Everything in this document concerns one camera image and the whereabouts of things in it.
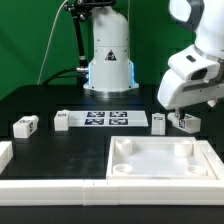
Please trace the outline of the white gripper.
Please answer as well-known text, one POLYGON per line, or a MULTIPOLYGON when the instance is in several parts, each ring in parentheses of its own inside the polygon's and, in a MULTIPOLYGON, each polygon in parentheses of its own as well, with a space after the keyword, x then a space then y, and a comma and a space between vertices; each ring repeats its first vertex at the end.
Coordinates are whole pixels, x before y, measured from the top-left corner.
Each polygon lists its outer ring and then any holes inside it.
POLYGON ((175 117, 178 120, 184 118, 184 110, 181 107, 207 102, 213 108, 221 98, 224 98, 224 82, 194 85, 180 78, 171 69, 163 76, 157 94, 158 101, 166 110, 176 109, 175 117))

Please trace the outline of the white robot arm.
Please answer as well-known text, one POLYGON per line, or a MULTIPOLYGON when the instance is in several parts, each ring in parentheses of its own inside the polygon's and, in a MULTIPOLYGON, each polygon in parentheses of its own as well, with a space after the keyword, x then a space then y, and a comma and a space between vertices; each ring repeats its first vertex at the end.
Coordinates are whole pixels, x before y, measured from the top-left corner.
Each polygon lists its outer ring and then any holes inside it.
MULTIPOLYGON (((169 58, 158 101, 172 110, 224 98, 224 0, 169 0, 168 11, 196 39, 169 58)), ((110 6, 96 7, 93 36, 94 57, 84 89, 105 96, 136 89, 127 20, 110 6)))

